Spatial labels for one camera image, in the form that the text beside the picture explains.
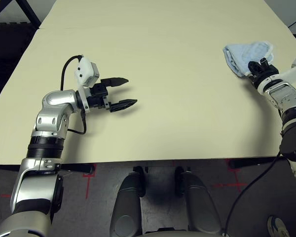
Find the blue towel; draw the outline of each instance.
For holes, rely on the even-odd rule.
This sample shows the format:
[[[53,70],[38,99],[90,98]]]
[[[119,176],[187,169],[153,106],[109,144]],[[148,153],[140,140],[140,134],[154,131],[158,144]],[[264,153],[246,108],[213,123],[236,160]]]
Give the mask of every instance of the blue towel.
[[[252,44],[230,44],[223,48],[228,66],[239,77],[251,74],[248,63],[260,62],[266,58],[268,63],[273,61],[273,45],[267,41],[254,42]]]

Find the silver robot arm segment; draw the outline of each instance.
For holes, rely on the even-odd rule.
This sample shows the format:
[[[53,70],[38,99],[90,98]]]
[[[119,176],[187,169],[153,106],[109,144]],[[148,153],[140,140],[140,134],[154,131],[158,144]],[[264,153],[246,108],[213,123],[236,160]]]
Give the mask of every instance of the silver robot arm segment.
[[[282,142],[280,152],[291,161],[296,161],[296,89],[286,79],[296,80],[296,60],[294,67],[280,74],[269,65],[265,58],[250,62],[250,80],[257,91],[264,95],[279,110],[282,119]]]

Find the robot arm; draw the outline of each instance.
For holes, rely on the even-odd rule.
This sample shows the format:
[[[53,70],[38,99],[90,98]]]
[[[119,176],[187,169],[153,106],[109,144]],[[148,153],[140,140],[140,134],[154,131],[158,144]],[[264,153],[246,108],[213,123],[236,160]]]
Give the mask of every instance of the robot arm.
[[[260,63],[249,63],[253,86],[279,110],[282,119],[280,152],[289,160],[296,161],[296,89],[285,81],[290,78],[296,80],[296,60],[293,66],[280,74],[265,58]]]
[[[107,86],[119,86],[128,80],[102,79],[94,63],[83,56],[75,72],[78,91],[53,91],[44,96],[26,158],[22,160],[13,188],[10,208],[12,215],[0,225],[0,237],[45,237],[54,214],[61,208],[63,178],[58,175],[61,154],[72,113],[81,115],[90,108],[105,108],[110,112],[126,109],[137,100],[122,100],[112,104],[107,100]]]

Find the red tape marking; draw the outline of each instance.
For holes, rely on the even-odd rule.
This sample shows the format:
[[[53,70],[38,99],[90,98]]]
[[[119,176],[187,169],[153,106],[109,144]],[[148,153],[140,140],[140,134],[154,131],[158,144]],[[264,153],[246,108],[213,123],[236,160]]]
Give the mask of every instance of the red tape marking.
[[[87,181],[87,189],[85,191],[85,199],[88,199],[89,197],[89,187],[90,187],[90,178],[95,177],[96,171],[97,171],[97,164],[93,164],[94,166],[94,172],[92,174],[83,174],[83,178],[88,178]]]
[[[0,194],[1,198],[10,198],[11,196],[11,194]]]
[[[225,159],[225,162],[226,162],[226,165],[227,165],[227,169],[228,169],[230,172],[234,173],[234,175],[235,175],[235,179],[236,179],[236,184],[237,184],[237,185],[235,185],[235,186],[237,187],[237,190],[238,190],[238,192],[240,193],[240,192],[241,192],[241,189],[240,189],[240,186],[241,186],[241,185],[239,185],[239,179],[238,179],[238,175],[237,175],[237,172],[238,172],[240,169],[232,169],[232,168],[230,168],[230,167],[229,167],[229,161],[230,161],[230,159]]]
[[[240,187],[240,186],[246,186],[245,183],[235,183],[235,184],[214,184],[214,188],[222,188],[222,187]]]

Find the dark floor mat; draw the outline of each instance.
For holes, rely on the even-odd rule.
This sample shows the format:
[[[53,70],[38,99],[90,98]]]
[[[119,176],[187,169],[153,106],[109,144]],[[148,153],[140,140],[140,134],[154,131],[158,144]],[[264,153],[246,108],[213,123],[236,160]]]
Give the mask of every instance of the dark floor mat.
[[[184,198],[174,196],[176,166],[191,167],[209,192],[225,224],[239,192],[269,164],[229,169],[224,159],[114,162],[97,164],[94,176],[63,172],[64,198],[55,215],[52,236],[109,236],[111,214],[117,191],[132,166],[149,166],[147,193],[141,199],[143,231],[174,227],[187,229]],[[0,222],[9,215],[9,194],[16,172],[0,171]],[[296,180],[287,161],[273,169],[243,196],[230,221],[232,237],[267,237],[269,215],[284,220],[292,237],[296,237]]]

